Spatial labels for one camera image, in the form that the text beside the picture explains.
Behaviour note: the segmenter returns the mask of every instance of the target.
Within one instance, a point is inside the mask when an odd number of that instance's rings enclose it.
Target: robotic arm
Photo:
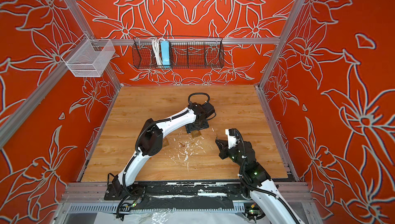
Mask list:
[[[277,190],[270,175],[256,162],[251,143],[244,141],[237,129],[226,129],[225,134],[228,136],[227,141],[216,139],[215,143],[221,159],[229,157],[240,166],[238,176],[243,195],[251,197],[273,224],[304,224]]]
[[[194,95],[206,95],[204,104],[191,102]],[[209,127],[207,121],[215,114],[214,107],[210,104],[210,96],[207,93],[193,93],[188,97],[188,107],[184,110],[162,120],[148,119],[136,141],[135,152],[125,168],[116,175],[112,181],[114,190],[118,196],[131,195],[128,186],[132,185],[141,168],[149,158],[156,155],[162,149],[163,138],[172,131],[185,126],[190,133],[194,130],[202,130]]]

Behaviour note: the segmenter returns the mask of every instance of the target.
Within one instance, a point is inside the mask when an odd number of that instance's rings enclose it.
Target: blue power strip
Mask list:
[[[170,68],[170,56],[169,56],[169,42],[161,41],[160,49],[162,52],[162,64],[165,68]]]

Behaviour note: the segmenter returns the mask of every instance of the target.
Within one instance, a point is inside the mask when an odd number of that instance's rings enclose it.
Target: wire mesh basket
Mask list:
[[[169,65],[158,65],[152,47],[152,39],[159,37],[135,37],[132,47],[133,65],[138,69],[221,69],[224,67],[222,38],[172,36],[169,42]]]
[[[82,40],[66,66],[75,77],[101,77],[107,64],[115,53],[111,40],[103,47],[93,47],[89,40]]]

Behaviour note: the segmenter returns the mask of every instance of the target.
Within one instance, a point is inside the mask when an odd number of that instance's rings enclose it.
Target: wooden tabletop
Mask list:
[[[169,145],[146,162],[137,181],[237,178],[239,166],[229,158],[220,159],[215,144],[216,137],[227,140],[225,129],[230,128],[252,143],[257,161],[272,178],[287,177],[254,86],[128,86],[118,94],[82,181],[106,181],[108,173],[121,172],[145,121],[178,113],[195,92],[211,97],[217,116],[209,121],[210,127],[196,138],[185,127],[167,135]],[[191,98],[202,104],[206,99]]]

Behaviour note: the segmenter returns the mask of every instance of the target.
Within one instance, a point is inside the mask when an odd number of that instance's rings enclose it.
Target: black wire basket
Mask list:
[[[135,37],[133,65],[138,69],[221,69],[224,67],[222,38],[171,36],[169,42],[170,65],[158,65],[152,49],[152,39],[157,37]]]

